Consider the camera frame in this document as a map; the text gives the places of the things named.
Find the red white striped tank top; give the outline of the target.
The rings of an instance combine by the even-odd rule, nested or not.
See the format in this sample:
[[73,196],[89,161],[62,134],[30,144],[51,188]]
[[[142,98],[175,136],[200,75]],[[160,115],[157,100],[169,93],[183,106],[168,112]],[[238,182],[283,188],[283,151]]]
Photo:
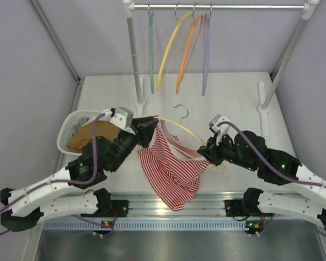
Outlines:
[[210,162],[185,147],[160,119],[148,148],[138,150],[143,173],[153,190],[173,211],[180,211],[198,192]]

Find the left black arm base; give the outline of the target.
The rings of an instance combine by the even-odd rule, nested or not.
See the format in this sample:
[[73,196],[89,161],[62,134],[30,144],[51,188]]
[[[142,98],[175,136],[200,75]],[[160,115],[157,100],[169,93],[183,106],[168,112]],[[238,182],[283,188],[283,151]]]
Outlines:
[[97,215],[104,218],[125,218],[128,215],[129,201],[127,200],[112,200],[102,204],[98,210]]

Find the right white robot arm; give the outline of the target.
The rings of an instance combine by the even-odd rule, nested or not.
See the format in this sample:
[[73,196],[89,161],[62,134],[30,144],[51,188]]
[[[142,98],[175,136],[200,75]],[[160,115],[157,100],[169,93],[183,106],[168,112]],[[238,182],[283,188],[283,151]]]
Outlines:
[[242,201],[246,214],[288,214],[326,231],[326,181],[310,171],[299,159],[284,151],[267,148],[264,138],[248,130],[239,132],[233,139],[228,134],[216,134],[197,151],[214,166],[227,161],[255,171],[259,179],[290,189],[305,198],[284,198],[249,188]]

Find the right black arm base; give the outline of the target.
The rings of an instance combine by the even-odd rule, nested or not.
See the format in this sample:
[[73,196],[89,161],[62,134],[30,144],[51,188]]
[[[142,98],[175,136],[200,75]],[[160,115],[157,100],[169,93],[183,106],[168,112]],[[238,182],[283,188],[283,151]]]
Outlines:
[[272,213],[262,213],[259,210],[250,210],[243,206],[241,199],[232,199],[224,201],[225,212],[227,217],[234,218],[238,221],[244,221],[250,217],[270,217]]

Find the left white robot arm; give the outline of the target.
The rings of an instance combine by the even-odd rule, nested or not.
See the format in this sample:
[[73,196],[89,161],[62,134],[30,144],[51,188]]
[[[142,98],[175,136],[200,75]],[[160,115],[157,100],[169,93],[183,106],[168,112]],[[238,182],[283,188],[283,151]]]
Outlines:
[[91,187],[105,181],[106,173],[116,172],[137,145],[147,148],[158,123],[154,116],[135,119],[112,141],[97,136],[93,126],[91,140],[77,159],[31,186],[1,190],[1,225],[21,232],[54,218],[104,217],[113,212],[111,194],[105,188],[93,191]]

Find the yellow hanger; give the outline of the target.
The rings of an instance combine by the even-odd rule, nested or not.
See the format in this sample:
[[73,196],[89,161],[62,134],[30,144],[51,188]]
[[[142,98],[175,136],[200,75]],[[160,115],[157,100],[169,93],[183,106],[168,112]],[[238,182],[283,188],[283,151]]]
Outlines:
[[168,44],[166,46],[162,61],[161,61],[161,65],[160,65],[160,69],[159,69],[159,73],[158,73],[158,78],[157,78],[157,83],[156,83],[156,91],[159,92],[160,91],[160,87],[161,84],[163,83],[163,78],[164,78],[164,68],[165,68],[165,64],[169,55],[169,52],[171,50],[173,41],[175,39],[175,37],[177,36],[180,27],[182,26],[182,24],[184,23],[185,20],[188,20],[190,24],[193,23],[193,18],[192,18],[192,12],[186,13],[177,23],[175,26],[175,29],[173,31],[173,33],[170,36],[170,39],[168,41]]

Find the purple hanger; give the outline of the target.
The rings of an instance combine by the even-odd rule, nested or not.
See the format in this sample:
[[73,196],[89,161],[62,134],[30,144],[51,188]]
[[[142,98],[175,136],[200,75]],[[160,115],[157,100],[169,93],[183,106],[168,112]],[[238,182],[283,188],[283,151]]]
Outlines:
[[210,15],[205,13],[204,23],[204,41],[203,41],[203,79],[202,79],[202,96],[206,94],[206,87],[209,72],[209,59],[210,59]]

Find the orange hanger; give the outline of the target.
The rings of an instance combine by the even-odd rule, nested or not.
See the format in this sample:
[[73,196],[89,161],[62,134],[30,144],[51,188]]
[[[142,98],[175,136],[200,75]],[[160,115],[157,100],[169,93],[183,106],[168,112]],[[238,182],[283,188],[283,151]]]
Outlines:
[[177,84],[175,92],[176,94],[180,93],[180,87],[184,79],[186,70],[192,58],[193,52],[195,50],[196,43],[198,42],[200,33],[204,25],[204,15],[198,15],[194,20],[192,20],[193,25],[189,32],[189,37],[187,38],[184,54],[180,64],[180,70],[178,74]]

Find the green hanger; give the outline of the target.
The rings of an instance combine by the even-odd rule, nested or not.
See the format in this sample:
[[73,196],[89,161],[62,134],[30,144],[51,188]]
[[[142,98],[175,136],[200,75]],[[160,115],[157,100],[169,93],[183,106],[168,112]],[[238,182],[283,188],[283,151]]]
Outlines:
[[153,12],[148,9],[148,44],[149,44],[149,78],[151,93],[155,93],[154,87],[154,46],[153,46]]

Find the tan brown garment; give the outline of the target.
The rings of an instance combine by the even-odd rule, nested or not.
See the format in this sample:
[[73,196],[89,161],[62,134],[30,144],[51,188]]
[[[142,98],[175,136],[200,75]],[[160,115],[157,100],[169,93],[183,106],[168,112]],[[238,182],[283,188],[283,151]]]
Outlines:
[[[81,127],[72,140],[66,145],[68,150],[73,153],[81,153],[82,148],[92,139],[93,122]],[[120,129],[110,122],[98,121],[96,123],[96,137],[102,136],[113,142],[118,136]]]

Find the white plastic laundry basket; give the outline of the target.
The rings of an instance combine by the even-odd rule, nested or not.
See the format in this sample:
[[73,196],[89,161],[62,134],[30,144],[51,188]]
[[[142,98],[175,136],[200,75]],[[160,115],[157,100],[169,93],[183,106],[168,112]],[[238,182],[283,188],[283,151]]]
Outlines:
[[66,155],[71,156],[79,156],[80,153],[73,153],[68,150],[66,147],[67,138],[71,132],[72,128],[81,128],[76,126],[77,121],[80,117],[89,117],[89,121],[94,120],[99,114],[101,114],[102,111],[94,111],[94,110],[76,110],[74,112],[71,112],[65,119],[64,123],[62,124],[58,138],[57,138],[57,148],[58,150]]

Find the silver clothes rack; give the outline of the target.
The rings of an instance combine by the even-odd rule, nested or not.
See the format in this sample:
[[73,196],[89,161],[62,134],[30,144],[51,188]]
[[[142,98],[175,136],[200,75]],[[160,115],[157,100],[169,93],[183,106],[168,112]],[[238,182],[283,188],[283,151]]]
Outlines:
[[[276,13],[298,13],[299,19],[294,26],[292,35],[286,41],[274,69],[266,70],[263,79],[255,80],[250,84],[250,100],[247,106],[254,119],[254,128],[265,140],[271,137],[271,118],[274,115],[272,102],[277,97],[275,91],[289,63],[302,33],[318,8],[319,1],[304,1],[299,4],[218,4],[214,1],[200,3],[173,1],[164,4],[122,1],[124,17],[129,36],[131,66],[133,70],[133,87],[135,90],[134,110],[142,116],[147,110],[145,93],[151,93],[149,78],[149,44],[148,44],[148,9],[153,12],[153,46],[154,46],[154,94],[173,95],[176,101],[185,102],[186,95],[192,91],[199,98],[202,105],[211,101],[212,95],[228,92],[225,87],[216,86],[217,73],[242,73],[242,66],[235,66],[235,62],[247,61],[248,49],[245,40],[254,32],[252,26],[247,26],[243,15],[268,18]],[[210,59],[206,94],[202,96],[203,79],[203,41],[204,25],[200,33],[195,50],[176,94],[176,84],[184,54],[187,38],[193,25],[185,20],[175,37],[169,52],[164,78],[160,91],[156,91],[156,83],[161,61],[173,33],[176,23],[186,14],[192,12],[193,20],[198,15],[210,15]],[[196,83],[188,88],[188,83],[195,79]]]

